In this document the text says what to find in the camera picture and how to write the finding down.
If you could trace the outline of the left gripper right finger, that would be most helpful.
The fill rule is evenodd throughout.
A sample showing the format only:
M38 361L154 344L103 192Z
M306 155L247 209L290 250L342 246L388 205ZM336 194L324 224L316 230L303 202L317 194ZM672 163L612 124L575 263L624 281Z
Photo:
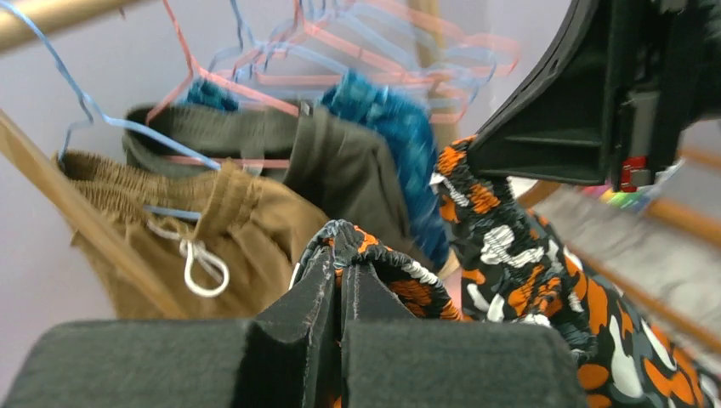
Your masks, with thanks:
M583 407L560 335L522 323L418 319L371 265L343 275L346 407Z

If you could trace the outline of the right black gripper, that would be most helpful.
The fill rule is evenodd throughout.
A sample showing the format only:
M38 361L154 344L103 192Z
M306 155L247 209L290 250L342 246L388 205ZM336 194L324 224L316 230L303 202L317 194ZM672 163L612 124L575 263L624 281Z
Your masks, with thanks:
M717 1L573 1L547 51L479 129L477 177L631 192L720 116Z

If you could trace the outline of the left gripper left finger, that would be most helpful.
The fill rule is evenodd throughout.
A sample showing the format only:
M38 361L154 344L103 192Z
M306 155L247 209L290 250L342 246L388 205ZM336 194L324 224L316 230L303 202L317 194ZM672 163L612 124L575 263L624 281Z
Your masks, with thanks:
M311 407L318 273L255 319L89 320L45 332L6 407Z

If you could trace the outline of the orange camouflage shorts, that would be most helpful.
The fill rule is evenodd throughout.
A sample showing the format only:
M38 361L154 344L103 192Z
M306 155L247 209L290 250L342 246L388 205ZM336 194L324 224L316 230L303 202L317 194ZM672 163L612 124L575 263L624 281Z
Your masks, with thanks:
M720 381L671 341L613 283L570 252L550 223L525 210L505 178L477 178L471 138L434 167L440 216L460 243L462 303L408 255L345 221L327 222L293 272L327 251L336 276L363 261L419 318L526 323L555 330L576 360L592 407L717 407Z

